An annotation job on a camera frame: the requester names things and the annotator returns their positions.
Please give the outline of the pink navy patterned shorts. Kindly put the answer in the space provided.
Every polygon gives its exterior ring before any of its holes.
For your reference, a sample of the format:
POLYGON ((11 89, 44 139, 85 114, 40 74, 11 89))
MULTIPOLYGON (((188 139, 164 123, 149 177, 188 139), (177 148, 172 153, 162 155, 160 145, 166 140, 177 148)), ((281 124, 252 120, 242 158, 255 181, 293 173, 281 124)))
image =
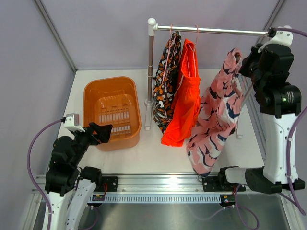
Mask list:
POLYGON ((228 137, 237 129, 244 99, 237 80, 242 60, 238 48, 229 51, 201 97, 199 115, 186 150, 194 172, 203 178, 211 173, 228 137))

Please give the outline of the pink wire hanger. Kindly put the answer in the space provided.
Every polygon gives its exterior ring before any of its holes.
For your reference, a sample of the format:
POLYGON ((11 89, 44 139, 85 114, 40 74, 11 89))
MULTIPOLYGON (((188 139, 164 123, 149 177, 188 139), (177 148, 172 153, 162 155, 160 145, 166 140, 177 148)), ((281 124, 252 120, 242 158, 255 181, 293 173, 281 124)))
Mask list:
POLYGON ((243 76, 241 73, 238 73, 237 79, 240 83, 242 95, 244 96, 246 93, 246 82, 247 82, 246 77, 243 76))

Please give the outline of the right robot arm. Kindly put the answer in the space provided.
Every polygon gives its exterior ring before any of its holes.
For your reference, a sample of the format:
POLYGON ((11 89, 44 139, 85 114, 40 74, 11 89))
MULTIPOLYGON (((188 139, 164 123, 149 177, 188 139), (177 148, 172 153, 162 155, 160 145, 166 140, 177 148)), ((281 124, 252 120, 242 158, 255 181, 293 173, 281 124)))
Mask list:
POLYGON ((280 44, 257 44, 243 60, 239 72, 251 79, 264 121, 266 161, 260 168, 221 168, 217 184, 222 190, 239 184, 264 194, 305 188, 305 181, 296 172, 292 144, 294 123, 301 114, 302 102, 299 88, 287 82, 293 60, 291 49, 280 44))

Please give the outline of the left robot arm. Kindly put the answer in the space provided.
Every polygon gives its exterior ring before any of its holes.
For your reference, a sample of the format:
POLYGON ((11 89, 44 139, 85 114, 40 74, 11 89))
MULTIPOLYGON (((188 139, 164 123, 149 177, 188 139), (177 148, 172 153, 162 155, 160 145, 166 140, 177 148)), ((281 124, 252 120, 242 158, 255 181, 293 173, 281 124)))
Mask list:
POLYGON ((101 169, 85 166, 80 170, 78 166, 90 146, 109 142, 112 128, 111 124, 100 126, 94 122, 86 127, 71 126, 68 130, 73 138, 55 140, 45 177, 47 209, 43 229, 76 230, 93 192, 107 192, 101 169))

